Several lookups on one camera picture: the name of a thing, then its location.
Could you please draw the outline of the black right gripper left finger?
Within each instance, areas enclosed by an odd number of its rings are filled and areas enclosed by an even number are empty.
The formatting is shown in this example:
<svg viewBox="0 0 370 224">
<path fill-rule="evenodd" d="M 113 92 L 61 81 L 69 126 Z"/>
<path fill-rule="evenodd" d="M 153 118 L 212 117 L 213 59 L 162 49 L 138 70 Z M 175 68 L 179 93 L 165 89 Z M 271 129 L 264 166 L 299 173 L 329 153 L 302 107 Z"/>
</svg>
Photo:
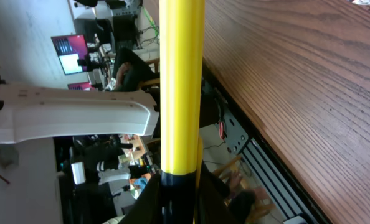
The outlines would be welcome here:
<svg viewBox="0 0 370 224">
<path fill-rule="evenodd" d="M 124 224 L 161 224 L 161 175 L 150 178 L 133 208 L 124 217 Z"/>
</svg>

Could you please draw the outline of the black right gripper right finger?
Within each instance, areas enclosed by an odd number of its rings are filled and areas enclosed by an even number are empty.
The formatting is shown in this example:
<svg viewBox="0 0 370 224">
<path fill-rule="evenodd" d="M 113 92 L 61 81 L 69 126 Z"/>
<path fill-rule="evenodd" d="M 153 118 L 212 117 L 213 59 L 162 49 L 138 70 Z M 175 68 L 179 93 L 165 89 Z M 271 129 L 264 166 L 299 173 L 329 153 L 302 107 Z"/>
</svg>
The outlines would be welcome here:
<svg viewBox="0 0 370 224">
<path fill-rule="evenodd" d="M 224 199 L 229 193 L 229 187 L 210 172 L 204 161 L 202 161 L 199 184 L 199 223 L 238 223 L 224 203 Z"/>
</svg>

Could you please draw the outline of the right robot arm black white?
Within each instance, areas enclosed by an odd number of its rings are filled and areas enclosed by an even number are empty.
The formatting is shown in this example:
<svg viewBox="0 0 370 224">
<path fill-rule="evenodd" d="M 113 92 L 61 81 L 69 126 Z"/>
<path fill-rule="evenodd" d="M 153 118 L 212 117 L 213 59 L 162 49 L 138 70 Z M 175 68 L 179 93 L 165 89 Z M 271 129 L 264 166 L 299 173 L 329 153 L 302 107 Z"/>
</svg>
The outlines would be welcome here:
<svg viewBox="0 0 370 224">
<path fill-rule="evenodd" d="M 161 129 L 161 173 L 148 182 L 125 223 L 196 223 L 202 166 L 201 83 L 164 79 L 161 100 L 144 91 L 65 90 L 0 77 L 0 144 L 89 134 L 147 136 Z"/>
</svg>

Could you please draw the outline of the yellow black battery tube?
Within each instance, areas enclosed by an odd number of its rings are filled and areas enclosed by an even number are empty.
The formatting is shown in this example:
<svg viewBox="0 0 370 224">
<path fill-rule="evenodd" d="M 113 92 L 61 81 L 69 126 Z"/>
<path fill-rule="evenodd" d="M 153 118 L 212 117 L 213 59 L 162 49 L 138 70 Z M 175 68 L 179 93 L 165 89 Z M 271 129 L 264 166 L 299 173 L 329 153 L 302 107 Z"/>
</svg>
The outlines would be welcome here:
<svg viewBox="0 0 370 224">
<path fill-rule="evenodd" d="M 197 222 L 204 6 L 203 0 L 159 3 L 164 223 Z"/>
</svg>

